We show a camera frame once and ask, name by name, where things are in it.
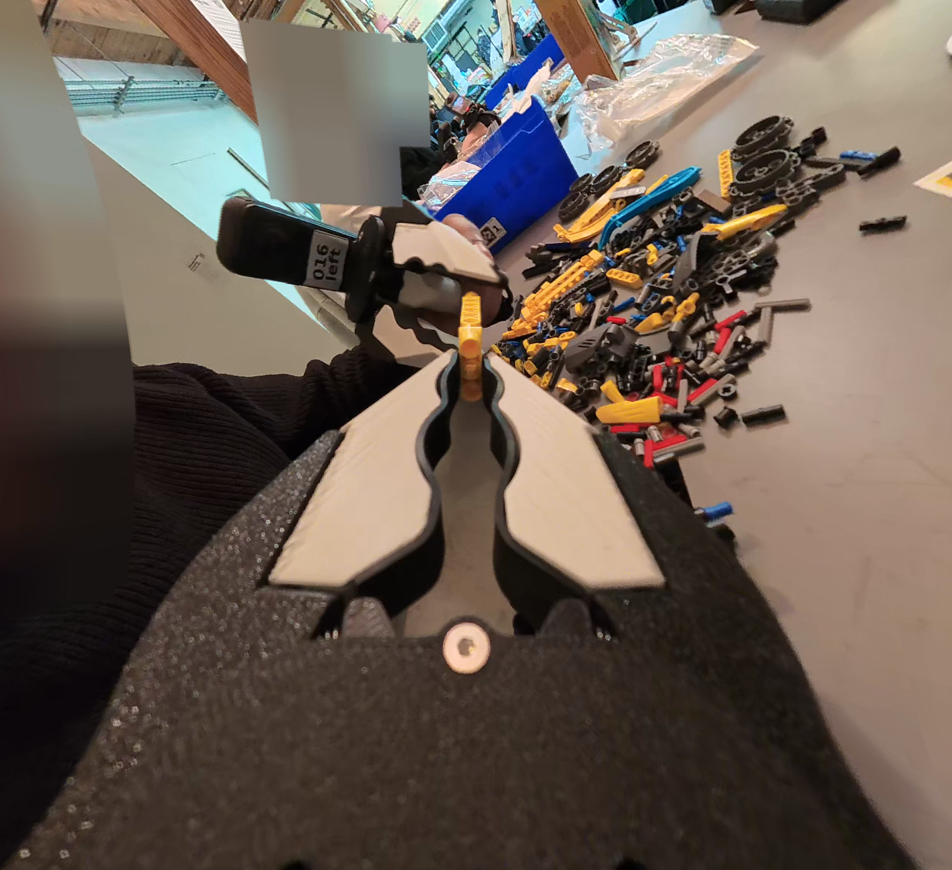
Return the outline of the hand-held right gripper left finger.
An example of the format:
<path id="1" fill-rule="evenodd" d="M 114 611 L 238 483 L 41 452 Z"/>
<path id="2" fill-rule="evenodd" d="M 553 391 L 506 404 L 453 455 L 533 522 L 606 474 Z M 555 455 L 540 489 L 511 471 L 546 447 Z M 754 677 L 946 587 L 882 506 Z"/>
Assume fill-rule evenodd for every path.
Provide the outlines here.
<path id="1" fill-rule="evenodd" d="M 327 594 L 424 594 L 445 558 L 435 466 L 458 357 L 444 353 L 345 425 L 268 574 Z"/>

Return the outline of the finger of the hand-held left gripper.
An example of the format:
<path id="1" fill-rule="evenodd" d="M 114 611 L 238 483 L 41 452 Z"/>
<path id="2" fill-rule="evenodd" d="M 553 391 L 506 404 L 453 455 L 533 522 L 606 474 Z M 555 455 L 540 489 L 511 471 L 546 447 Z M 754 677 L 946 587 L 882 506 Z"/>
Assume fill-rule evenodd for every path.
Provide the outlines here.
<path id="1" fill-rule="evenodd" d="M 355 324 L 355 335 L 372 355 L 443 355 L 457 347 L 456 338 L 421 322 L 403 306 L 377 309 Z"/>
<path id="2" fill-rule="evenodd" d="M 506 281 L 486 251 L 441 221 L 397 222 L 391 253 L 402 276 L 397 303 L 411 310 L 459 310 L 466 293 Z"/>

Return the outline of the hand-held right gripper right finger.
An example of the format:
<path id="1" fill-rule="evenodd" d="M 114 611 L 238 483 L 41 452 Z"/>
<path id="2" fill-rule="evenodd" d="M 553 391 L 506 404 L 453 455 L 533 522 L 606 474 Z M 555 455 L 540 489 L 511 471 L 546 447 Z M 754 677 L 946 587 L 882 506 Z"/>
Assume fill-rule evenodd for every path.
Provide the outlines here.
<path id="1" fill-rule="evenodd" d="M 618 478 L 585 421 L 500 356 L 483 361 L 497 578 L 506 595 L 597 595 L 664 578 Z"/>

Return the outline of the yellow toy beam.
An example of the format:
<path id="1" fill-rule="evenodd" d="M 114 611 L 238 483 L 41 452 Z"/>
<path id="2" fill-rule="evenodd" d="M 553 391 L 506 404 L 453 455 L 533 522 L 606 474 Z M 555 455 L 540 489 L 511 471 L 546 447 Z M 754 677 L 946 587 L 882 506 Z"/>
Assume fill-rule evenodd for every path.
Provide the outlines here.
<path id="1" fill-rule="evenodd" d="M 457 338 L 460 395 L 467 402 L 482 400 L 482 300 L 473 291 L 462 297 Z"/>

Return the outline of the pile of toy bricks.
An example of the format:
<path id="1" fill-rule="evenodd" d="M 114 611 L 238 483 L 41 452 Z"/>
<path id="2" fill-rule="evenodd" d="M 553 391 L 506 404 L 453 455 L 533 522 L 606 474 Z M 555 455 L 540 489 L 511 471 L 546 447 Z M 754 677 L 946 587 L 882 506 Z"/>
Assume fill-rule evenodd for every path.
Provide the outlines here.
<path id="1" fill-rule="evenodd" d="M 723 432 L 783 422 L 782 406 L 732 405 L 740 377 L 771 345 L 775 317 L 811 308 L 771 294 L 779 239 L 828 190 L 901 159 L 898 146 L 825 155 L 824 127 L 799 140 L 793 130 L 777 147 L 802 158 L 789 182 L 730 199 L 736 170 L 762 153 L 736 160 L 733 142 L 718 155 L 713 190 L 702 175 L 615 231 L 604 254 L 597 245 L 608 220 L 674 173 L 649 183 L 656 162 L 628 169 L 572 221 L 560 212 L 563 199 L 553 240 L 527 252 L 530 292 L 490 351 L 648 469 L 704 450 L 710 405 L 720 406 L 713 422 Z"/>

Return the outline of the person's left forearm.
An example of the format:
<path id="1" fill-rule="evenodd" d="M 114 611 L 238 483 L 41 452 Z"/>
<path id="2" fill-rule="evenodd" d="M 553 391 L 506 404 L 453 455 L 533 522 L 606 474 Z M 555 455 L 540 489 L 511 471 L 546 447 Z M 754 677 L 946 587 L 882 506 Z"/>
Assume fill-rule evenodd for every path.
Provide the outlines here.
<path id="1" fill-rule="evenodd" d="M 316 440 L 415 368 L 356 347 L 302 376 L 232 376 L 198 364 L 132 368 L 134 521 L 216 531 Z"/>

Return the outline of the person's left hand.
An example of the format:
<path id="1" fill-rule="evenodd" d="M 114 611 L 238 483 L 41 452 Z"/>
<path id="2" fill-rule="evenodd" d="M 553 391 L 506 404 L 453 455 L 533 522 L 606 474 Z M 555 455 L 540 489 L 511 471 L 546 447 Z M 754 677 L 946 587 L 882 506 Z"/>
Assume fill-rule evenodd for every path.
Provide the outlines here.
<path id="1" fill-rule="evenodd" d="M 442 221 L 462 235 L 471 245 L 474 245 L 490 263 L 495 264 L 494 257 L 484 241 L 480 228 L 472 221 L 460 214 L 448 214 Z"/>

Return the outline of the blue plastic bin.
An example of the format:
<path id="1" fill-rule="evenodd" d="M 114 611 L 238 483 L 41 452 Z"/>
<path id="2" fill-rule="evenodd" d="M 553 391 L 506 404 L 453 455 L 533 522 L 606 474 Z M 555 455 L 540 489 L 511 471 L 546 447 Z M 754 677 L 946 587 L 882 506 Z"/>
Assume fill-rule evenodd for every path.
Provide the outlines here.
<path id="1" fill-rule="evenodd" d="M 506 95 L 509 87 L 516 91 L 525 90 L 537 71 L 550 61 L 550 72 L 554 73 L 564 62 L 565 54 L 554 35 L 549 33 L 541 43 L 522 62 L 513 64 L 494 80 L 486 92 L 482 103 L 488 109 L 496 108 Z"/>
<path id="2" fill-rule="evenodd" d="M 432 216 L 444 221 L 456 214 L 481 231 L 492 252 L 521 233 L 562 201 L 576 172 L 541 102 L 533 99 L 488 138 L 471 160 L 475 176 Z"/>

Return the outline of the light blue plastic toy part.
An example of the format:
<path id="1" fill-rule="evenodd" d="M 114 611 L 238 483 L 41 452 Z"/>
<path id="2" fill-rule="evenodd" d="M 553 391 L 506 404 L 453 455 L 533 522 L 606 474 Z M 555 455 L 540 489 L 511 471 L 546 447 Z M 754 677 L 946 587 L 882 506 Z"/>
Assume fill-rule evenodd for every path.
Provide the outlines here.
<path id="1" fill-rule="evenodd" d="M 617 212 L 608 220 L 601 232 L 597 245 L 598 251 L 602 254 L 605 253 L 610 238 L 619 228 L 679 196 L 688 188 L 694 186 L 700 180 L 702 174 L 701 166 L 686 167 L 665 178 L 664 181 L 651 188 L 644 196 L 637 198 Z"/>

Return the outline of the cardboard box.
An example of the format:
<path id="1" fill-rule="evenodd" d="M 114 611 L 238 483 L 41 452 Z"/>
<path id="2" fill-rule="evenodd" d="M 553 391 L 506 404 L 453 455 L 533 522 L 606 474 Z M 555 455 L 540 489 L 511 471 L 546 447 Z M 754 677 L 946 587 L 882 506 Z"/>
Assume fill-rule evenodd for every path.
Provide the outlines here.
<path id="1" fill-rule="evenodd" d="M 617 81 L 625 54 L 640 40 L 637 29 L 601 12 L 593 0 L 533 0 L 580 82 Z"/>

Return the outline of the clear plastic bag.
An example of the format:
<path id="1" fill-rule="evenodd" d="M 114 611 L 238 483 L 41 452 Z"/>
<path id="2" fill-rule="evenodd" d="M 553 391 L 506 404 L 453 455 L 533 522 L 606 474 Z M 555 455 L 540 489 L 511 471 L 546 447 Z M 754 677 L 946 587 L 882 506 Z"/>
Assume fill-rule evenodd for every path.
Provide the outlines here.
<path id="1" fill-rule="evenodd" d="M 591 76 L 569 120 L 593 148 L 620 141 L 681 111 L 752 62 L 760 47 L 729 34 L 678 34 L 656 43 L 617 80 Z"/>

